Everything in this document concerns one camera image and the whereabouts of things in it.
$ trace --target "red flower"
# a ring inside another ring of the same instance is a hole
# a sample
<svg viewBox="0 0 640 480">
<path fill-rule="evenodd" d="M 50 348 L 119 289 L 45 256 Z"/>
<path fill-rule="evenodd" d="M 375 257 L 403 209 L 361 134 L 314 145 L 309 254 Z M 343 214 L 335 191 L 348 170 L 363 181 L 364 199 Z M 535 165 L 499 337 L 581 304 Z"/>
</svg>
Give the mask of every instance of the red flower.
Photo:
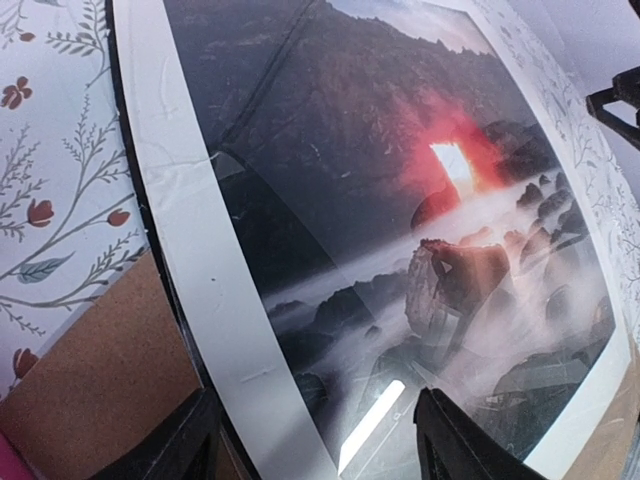
<svg viewBox="0 0 640 480">
<path fill-rule="evenodd" d="M 49 200 L 43 200 L 36 204 L 36 199 L 31 200 L 31 205 L 27 209 L 27 222 L 38 228 L 46 227 L 51 223 L 53 210 Z"/>
<path fill-rule="evenodd" d="M 121 227 L 122 225 L 127 223 L 127 220 L 129 220 L 130 216 L 131 214 L 129 212 L 123 212 L 122 209 L 119 208 L 109 214 L 109 216 L 107 217 L 107 223 L 112 227 Z"/>
<path fill-rule="evenodd" d="M 22 380 L 36 363 L 38 363 L 38 357 L 31 353 L 31 349 L 22 351 L 20 348 L 13 354 L 13 373 L 16 374 L 16 378 Z"/>
<path fill-rule="evenodd" d="M 2 91 L 4 97 L 0 102 L 0 107 L 9 107 L 9 110 L 15 110 L 20 106 L 22 100 L 31 97 L 33 90 L 27 87 L 29 80 L 27 77 L 20 77 L 15 85 L 8 85 Z"/>
</svg>

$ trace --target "white frame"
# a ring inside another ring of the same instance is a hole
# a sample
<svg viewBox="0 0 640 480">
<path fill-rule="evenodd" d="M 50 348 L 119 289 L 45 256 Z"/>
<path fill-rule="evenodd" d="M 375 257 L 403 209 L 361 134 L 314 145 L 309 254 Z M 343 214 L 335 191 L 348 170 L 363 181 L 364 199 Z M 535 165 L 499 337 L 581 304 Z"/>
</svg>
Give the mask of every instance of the white frame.
<svg viewBox="0 0 640 480">
<path fill-rule="evenodd" d="M 470 1 L 425 3 L 469 14 L 511 73 L 569 178 L 609 288 L 617 328 L 578 392 L 525 462 L 549 480 L 561 479 L 594 433 L 631 361 L 609 252 L 578 173 L 567 161 L 572 154 L 536 101 L 533 83 L 523 78 L 494 28 Z M 178 297 L 229 417 L 264 480 L 337 478 L 227 214 L 164 2 L 114 0 L 114 16 L 118 44 L 126 46 L 118 56 L 151 211 Z"/>
</svg>

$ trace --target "mountain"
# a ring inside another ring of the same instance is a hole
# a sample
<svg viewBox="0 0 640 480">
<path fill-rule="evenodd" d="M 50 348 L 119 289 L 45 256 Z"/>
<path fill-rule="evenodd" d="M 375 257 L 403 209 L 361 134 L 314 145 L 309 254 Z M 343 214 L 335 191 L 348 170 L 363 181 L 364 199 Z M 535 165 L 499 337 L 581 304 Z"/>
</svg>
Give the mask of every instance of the mountain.
<svg viewBox="0 0 640 480">
<path fill-rule="evenodd" d="M 210 153 L 252 169 L 221 186 L 263 290 L 408 234 L 416 209 L 414 223 L 441 213 L 428 201 L 444 174 L 431 141 L 508 146 L 490 165 L 506 183 L 520 163 L 526 175 L 548 164 L 537 161 L 544 135 L 494 55 L 456 53 L 324 0 L 166 3 Z"/>
</svg>

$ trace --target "poster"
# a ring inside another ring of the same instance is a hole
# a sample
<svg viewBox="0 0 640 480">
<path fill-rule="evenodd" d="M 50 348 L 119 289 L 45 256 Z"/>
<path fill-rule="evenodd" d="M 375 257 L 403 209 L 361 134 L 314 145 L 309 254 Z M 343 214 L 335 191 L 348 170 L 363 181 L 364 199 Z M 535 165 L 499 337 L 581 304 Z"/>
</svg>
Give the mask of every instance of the poster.
<svg viewBox="0 0 640 480">
<path fill-rule="evenodd" d="M 616 323 L 567 176 L 471 18 L 165 6 L 251 277 L 343 478 L 418 478 L 425 386 L 524 460 Z"/>
</svg>

